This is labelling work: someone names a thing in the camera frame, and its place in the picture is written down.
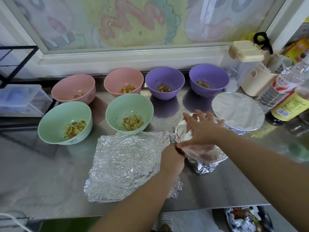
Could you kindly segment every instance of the red and white label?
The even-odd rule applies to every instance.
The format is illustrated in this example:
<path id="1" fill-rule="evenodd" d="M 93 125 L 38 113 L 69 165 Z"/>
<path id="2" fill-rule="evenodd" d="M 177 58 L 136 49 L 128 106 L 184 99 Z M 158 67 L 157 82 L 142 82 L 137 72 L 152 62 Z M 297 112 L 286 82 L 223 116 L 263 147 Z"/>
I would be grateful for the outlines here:
<path id="1" fill-rule="evenodd" d="M 294 88 L 296 88 L 300 84 L 301 83 L 292 83 L 279 75 L 272 83 L 272 87 L 275 90 L 277 90 L 278 93 L 284 94 L 284 93 L 288 93 L 289 91 L 292 91 Z"/>

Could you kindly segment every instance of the white cable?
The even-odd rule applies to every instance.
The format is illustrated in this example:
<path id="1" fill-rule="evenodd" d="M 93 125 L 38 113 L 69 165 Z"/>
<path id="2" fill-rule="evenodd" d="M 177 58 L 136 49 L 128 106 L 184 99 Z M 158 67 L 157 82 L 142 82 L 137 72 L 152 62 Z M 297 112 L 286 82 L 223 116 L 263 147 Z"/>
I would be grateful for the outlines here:
<path id="1" fill-rule="evenodd" d="M 12 215 L 10 214 L 6 214 L 6 213 L 0 213 L 0 216 L 6 216 L 6 217 L 9 217 L 11 218 L 17 225 L 19 225 L 21 228 L 23 228 L 25 231 L 28 231 L 28 232 L 33 232 L 32 230 L 30 230 L 29 228 L 25 227 L 24 225 L 22 225 L 15 217 L 13 217 Z"/>

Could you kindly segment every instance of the mint green bowl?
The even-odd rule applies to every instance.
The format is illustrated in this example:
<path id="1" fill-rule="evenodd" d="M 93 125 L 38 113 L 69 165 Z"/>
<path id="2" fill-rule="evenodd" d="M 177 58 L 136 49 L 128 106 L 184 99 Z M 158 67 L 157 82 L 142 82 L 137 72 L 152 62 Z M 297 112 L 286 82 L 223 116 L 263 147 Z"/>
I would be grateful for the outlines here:
<path id="1" fill-rule="evenodd" d="M 84 120 L 86 127 L 71 139 L 64 137 L 64 127 Z M 92 129 L 91 109 L 83 102 L 72 101 L 51 109 L 41 119 L 38 134 L 41 140 L 50 144 L 71 145 L 84 140 Z"/>
<path id="2" fill-rule="evenodd" d="M 121 127 L 123 118 L 133 116 L 141 116 L 141 121 L 144 124 L 137 130 L 127 131 L 126 128 Z M 124 94 L 115 98 L 106 109 L 106 121 L 114 130 L 123 134 L 137 134 L 142 132 L 154 114 L 154 107 L 151 101 L 140 94 Z"/>

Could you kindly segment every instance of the person's right arm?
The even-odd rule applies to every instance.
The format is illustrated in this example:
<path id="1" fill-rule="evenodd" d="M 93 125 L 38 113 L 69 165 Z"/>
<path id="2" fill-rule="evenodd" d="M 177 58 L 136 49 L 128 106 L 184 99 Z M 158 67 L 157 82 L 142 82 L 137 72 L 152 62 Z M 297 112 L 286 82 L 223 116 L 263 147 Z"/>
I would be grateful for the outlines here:
<path id="1" fill-rule="evenodd" d="M 196 112 L 199 123 L 184 113 L 195 136 L 177 147 L 217 145 L 284 218 L 299 232 L 308 231 L 309 168 L 223 128 L 223 122 L 215 124 L 211 113 L 205 118 L 201 111 Z"/>

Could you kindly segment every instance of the pink bowl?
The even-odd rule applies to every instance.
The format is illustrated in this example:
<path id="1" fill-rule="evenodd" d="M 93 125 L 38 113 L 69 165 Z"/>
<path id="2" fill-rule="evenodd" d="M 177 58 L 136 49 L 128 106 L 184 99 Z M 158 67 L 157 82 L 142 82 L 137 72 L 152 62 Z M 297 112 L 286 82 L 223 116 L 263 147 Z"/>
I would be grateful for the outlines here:
<path id="1" fill-rule="evenodd" d="M 104 87 L 116 98 L 122 95 L 119 91 L 127 85 L 132 85 L 135 88 L 134 91 L 129 93 L 139 94 L 143 83 L 144 76 L 140 71 L 130 67 L 124 67 L 116 69 L 108 74 L 104 80 Z"/>
<path id="2" fill-rule="evenodd" d="M 68 76 L 55 84 L 52 97 L 60 102 L 79 101 L 89 105 L 95 99 L 95 79 L 86 74 Z"/>

